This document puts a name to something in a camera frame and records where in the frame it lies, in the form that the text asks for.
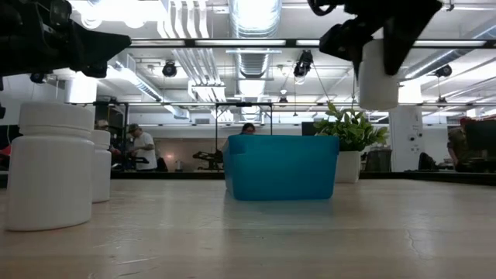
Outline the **black table edge rail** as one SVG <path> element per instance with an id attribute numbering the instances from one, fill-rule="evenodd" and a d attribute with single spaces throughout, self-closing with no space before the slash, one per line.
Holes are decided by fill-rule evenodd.
<path id="1" fill-rule="evenodd" d="M 193 173 L 166 173 L 166 172 L 115 172 L 111 174 L 115 180 L 223 180 L 221 172 L 193 172 Z M 457 172 L 426 172 L 406 171 L 402 173 L 362 172 L 362 180 L 416 180 L 436 181 L 455 184 L 474 184 L 496 187 L 496 174 L 489 173 L 457 173 Z"/>

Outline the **grey bin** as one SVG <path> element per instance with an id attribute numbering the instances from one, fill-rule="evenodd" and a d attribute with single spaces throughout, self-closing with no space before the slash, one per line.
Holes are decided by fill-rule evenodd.
<path id="1" fill-rule="evenodd" d="M 371 150 L 367 153 L 365 172 L 387 173 L 391 171 L 392 150 Z"/>

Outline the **white building column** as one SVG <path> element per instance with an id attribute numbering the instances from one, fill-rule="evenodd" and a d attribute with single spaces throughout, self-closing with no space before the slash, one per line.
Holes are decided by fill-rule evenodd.
<path id="1" fill-rule="evenodd" d="M 389 112 L 391 170 L 418 169 L 419 156 L 424 151 L 422 124 L 422 91 L 416 81 L 400 83 L 398 106 Z"/>

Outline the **green leafy plant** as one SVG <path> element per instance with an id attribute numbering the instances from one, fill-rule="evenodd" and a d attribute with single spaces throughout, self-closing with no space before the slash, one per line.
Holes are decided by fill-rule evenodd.
<path id="1" fill-rule="evenodd" d="M 374 127 L 364 115 L 352 108 L 339 110 L 333 103 L 327 103 L 327 118 L 314 123 L 317 136 L 339 138 L 340 151 L 363 151 L 374 144 L 386 144 L 387 127 Z"/>

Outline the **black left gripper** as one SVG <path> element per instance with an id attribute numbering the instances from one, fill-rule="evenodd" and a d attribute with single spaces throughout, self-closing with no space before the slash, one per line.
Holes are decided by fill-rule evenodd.
<path id="1" fill-rule="evenodd" d="M 127 35 L 50 22 L 51 0 L 0 0 L 0 76 L 67 67 L 105 78 L 108 61 L 129 47 Z"/>

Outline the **white plant pot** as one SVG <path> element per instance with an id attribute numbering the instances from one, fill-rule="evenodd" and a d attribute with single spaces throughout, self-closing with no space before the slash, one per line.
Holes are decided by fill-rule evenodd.
<path id="1" fill-rule="evenodd" d="M 336 165 L 335 182 L 338 184 L 355 184 L 360 176 L 360 152 L 343 151 L 339 153 Z"/>

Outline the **white pill bottle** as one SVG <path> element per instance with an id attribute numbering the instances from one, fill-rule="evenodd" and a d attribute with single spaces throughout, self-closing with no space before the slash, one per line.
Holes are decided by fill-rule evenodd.
<path id="1" fill-rule="evenodd" d="M 371 40 L 363 46 L 358 71 L 359 106 L 366 110 L 389 110 L 398 106 L 395 75 L 385 73 L 383 40 Z"/>
<path id="2" fill-rule="evenodd" d="M 93 130 L 92 141 L 95 145 L 95 154 L 92 161 L 92 202 L 106 202 L 110 199 L 110 180 L 112 154 L 110 147 L 110 132 Z"/>
<path id="3" fill-rule="evenodd" d="M 21 135 L 11 144 L 6 229 L 60 229 L 91 218 L 93 120 L 81 106 L 21 104 Z"/>

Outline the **black computer monitor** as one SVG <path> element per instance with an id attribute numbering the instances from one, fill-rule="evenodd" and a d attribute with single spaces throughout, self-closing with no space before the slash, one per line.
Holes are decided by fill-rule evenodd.
<path id="1" fill-rule="evenodd" d="M 467 145 L 471 150 L 496 154 L 496 120 L 470 122 L 466 125 Z"/>

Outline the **blue plastic basket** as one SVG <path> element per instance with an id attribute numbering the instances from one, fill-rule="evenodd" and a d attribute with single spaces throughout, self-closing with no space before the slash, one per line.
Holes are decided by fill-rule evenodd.
<path id="1" fill-rule="evenodd" d="M 332 197 L 339 155 L 335 136 L 234 135 L 222 153 L 226 188 L 237 200 Z"/>

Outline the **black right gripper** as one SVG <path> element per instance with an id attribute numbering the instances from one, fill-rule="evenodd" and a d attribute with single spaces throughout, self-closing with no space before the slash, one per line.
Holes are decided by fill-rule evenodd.
<path id="1" fill-rule="evenodd" d="M 329 29 L 319 39 L 319 51 L 351 61 L 359 74 L 363 46 L 383 28 L 384 72 L 394 76 L 442 7 L 440 0 L 347 0 L 344 11 L 356 18 Z"/>

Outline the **silver ventilation duct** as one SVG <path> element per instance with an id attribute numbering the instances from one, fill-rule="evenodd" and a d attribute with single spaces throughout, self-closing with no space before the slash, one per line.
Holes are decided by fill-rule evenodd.
<path id="1" fill-rule="evenodd" d="M 281 21 L 282 0 L 229 0 L 232 36 L 237 39 L 272 39 Z M 236 66 L 245 78 L 266 74 L 269 54 L 238 53 Z"/>

